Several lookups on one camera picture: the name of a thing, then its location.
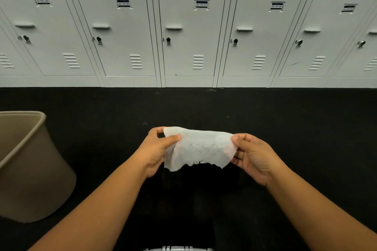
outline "black floor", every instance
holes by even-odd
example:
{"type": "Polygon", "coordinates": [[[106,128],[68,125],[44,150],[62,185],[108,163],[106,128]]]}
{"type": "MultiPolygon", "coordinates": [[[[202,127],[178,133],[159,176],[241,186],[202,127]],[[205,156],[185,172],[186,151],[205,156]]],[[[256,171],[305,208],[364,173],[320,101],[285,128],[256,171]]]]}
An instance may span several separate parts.
{"type": "MultiPolygon", "coordinates": [[[[26,250],[89,195],[155,126],[248,132],[377,231],[377,90],[1,88],[0,111],[37,110],[77,173],[46,219],[0,218],[2,250],[26,250]]],[[[265,188],[237,167],[161,167],[139,194],[115,250],[163,245],[307,250],[265,188]]]]}

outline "locker label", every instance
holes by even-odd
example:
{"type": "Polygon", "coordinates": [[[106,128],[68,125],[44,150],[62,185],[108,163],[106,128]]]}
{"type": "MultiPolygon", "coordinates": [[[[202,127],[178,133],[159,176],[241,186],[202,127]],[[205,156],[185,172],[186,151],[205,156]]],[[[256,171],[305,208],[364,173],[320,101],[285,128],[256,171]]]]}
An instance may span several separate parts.
{"type": "Polygon", "coordinates": [[[356,5],[357,4],[345,4],[343,6],[342,12],[350,12],[350,13],[352,13],[355,10],[356,5]]]}
{"type": "Polygon", "coordinates": [[[130,0],[116,0],[116,4],[117,4],[118,8],[120,8],[120,7],[130,8],[131,7],[130,0]]]}
{"type": "Polygon", "coordinates": [[[208,9],[209,0],[195,0],[195,9],[205,8],[208,9]]]}
{"type": "Polygon", "coordinates": [[[271,10],[280,10],[280,11],[283,11],[284,3],[285,3],[285,1],[283,1],[283,2],[271,2],[270,11],[271,10]]]}
{"type": "Polygon", "coordinates": [[[37,5],[51,5],[49,0],[34,0],[37,5]]]}

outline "locker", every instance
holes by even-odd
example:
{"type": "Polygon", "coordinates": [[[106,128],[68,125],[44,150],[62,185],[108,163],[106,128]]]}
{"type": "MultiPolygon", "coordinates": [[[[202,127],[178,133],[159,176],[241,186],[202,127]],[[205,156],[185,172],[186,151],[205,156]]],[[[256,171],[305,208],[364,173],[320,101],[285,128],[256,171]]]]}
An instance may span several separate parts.
{"type": "Polygon", "coordinates": [[[79,1],[106,75],[156,75],[147,0],[79,1]]]}
{"type": "Polygon", "coordinates": [[[323,77],[373,0],[313,0],[281,77],[323,77]]]}
{"type": "Polygon", "coordinates": [[[159,0],[165,75],[213,76],[224,0],[159,0]]]}
{"type": "Polygon", "coordinates": [[[299,2],[237,0],[224,76],[270,76],[299,2]]]}
{"type": "Polygon", "coordinates": [[[66,0],[0,0],[45,75],[95,75],[66,0]]]}
{"type": "Polygon", "coordinates": [[[0,27],[0,75],[32,75],[21,55],[0,27]]]}
{"type": "Polygon", "coordinates": [[[354,44],[337,77],[377,77],[377,16],[354,44]]]}

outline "trash can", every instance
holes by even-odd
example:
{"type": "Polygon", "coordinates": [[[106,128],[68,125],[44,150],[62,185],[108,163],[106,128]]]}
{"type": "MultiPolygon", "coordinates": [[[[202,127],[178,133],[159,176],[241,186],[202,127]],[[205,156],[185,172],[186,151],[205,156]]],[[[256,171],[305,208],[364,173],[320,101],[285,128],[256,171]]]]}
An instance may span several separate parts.
{"type": "Polygon", "coordinates": [[[71,195],[76,174],[60,156],[39,111],[0,112],[0,216],[34,222],[71,195]]]}

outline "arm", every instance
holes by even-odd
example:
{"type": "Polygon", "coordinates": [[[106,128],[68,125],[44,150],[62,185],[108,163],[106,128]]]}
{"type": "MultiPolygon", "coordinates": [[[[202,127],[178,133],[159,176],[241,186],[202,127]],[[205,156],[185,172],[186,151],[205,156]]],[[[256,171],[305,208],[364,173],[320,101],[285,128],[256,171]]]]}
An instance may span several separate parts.
{"type": "Polygon", "coordinates": [[[125,163],[29,250],[112,250],[144,180],[156,173],[165,149],[181,139],[158,138],[162,132],[150,130],[125,163]]]}
{"type": "Polygon", "coordinates": [[[250,134],[232,140],[239,147],[232,163],[267,187],[311,250],[377,250],[377,234],[289,169],[270,145],[250,134]]]}

